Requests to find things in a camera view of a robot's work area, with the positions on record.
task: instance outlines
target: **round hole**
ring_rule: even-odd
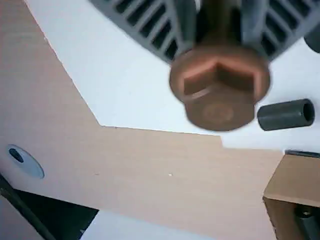
[[[314,106],[311,103],[306,103],[303,105],[303,116],[307,122],[311,122],[315,117]]]
[[[9,149],[9,154],[15,159],[17,160],[19,163],[23,163],[24,159],[22,158],[22,156],[17,152],[17,150],[15,150],[14,148],[10,148]]]

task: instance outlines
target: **plastic vent slot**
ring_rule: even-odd
[[[280,43],[283,43],[286,40],[286,32],[269,14],[266,15],[265,24],[266,27],[274,34],[274,36]]]
[[[293,30],[298,26],[297,20],[293,15],[277,0],[270,0],[270,8]]]
[[[166,36],[169,34],[171,31],[171,24],[168,21],[164,27],[160,30],[160,32],[157,34],[157,36],[154,38],[152,41],[152,44],[159,49],[162,44],[164,43],[164,40],[166,39]]]
[[[262,34],[261,44],[268,56],[276,51],[275,45],[270,41],[266,33]]]
[[[288,0],[289,3],[303,16],[306,17],[309,12],[309,6],[302,0]]]
[[[128,8],[128,6],[133,2],[134,0],[123,0],[119,4],[116,5],[115,9],[118,13],[123,14],[125,10]]]
[[[142,27],[140,33],[146,38],[149,36],[151,30],[156,25],[156,23],[160,20],[160,18],[165,14],[166,6],[161,5],[161,7],[154,13],[154,15],[150,18],[150,20]]]
[[[171,43],[168,49],[165,51],[165,55],[172,60],[175,57],[175,54],[177,52],[178,46],[177,41],[174,39]]]
[[[142,17],[148,8],[154,3],[154,0],[145,0],[142,2],[137,9],[129,16],[128,22],[134,26],[137,21]]]

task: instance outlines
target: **gray plastic part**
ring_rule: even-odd
[[[194,0],[90,0],[140,45],[171,63],[196,39]]]
[[[243,0],[242,43],[270,61],[320,22],[320,0]]]
[[[9,157],[12,159],[12,161],[22,171],[38,179],[43,179],[45,177],[45,172],[43,168],[40,166],[37,160],[35,160],[34,157],[31,156],[27,151],[13,144],[7,146],[8,152],[10,151],[10,149],[14,149],[15,151],[17,151],[17,153],[20,155],[19,157],[22,158],[21,161],[18,161],[16,158],[9,154]]]

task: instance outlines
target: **black cylindrical spacer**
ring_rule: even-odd
[[[281,102],[262,106],[257,118],[265,131],[306,127],[315,120],[315,108],[309,99]]]

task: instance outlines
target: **black component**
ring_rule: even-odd
[[[97,209],[13,189],[0,174],[0,196],[45,240],[79,240]]]
[[[298,205],[294,210],[295,220],[306,240],[320,240],[320,227],[314,208]]]
[[[320,54],[320,24],[304,37],[305,43],[316,53]]]
[[[315,120],[314,105],[309,99],[262,106],[257,114],[265,131],[310,126]]]
[[[285,150],[285,154],[320,159],[320,153],[317,153],[317,152],[299,151],[299,150]]]

